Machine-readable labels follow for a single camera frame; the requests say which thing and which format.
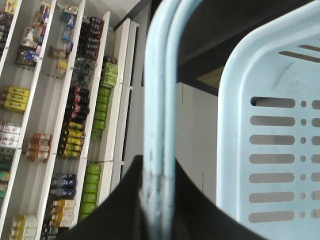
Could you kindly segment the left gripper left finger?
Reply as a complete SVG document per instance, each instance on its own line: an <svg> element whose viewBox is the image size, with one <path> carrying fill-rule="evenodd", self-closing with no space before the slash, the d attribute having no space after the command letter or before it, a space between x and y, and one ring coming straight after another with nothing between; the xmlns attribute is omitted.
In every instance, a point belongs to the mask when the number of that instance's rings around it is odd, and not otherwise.
<svg viewBox="0 0 320 240"><path fill-rule="evenodd" d="M140 206L143 156L134 156L129 169L106 200L59 240L148 240Z"/></svg>

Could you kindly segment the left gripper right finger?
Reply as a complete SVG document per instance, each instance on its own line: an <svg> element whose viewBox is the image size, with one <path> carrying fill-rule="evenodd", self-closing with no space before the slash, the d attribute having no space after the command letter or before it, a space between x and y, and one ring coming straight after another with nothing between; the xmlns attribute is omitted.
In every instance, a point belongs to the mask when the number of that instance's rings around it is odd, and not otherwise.
<svg viewBox="0 0 320 240"><path fill-rule="evenodd" d="M175 161L174 240L263 240L212 203Z"/></svg>

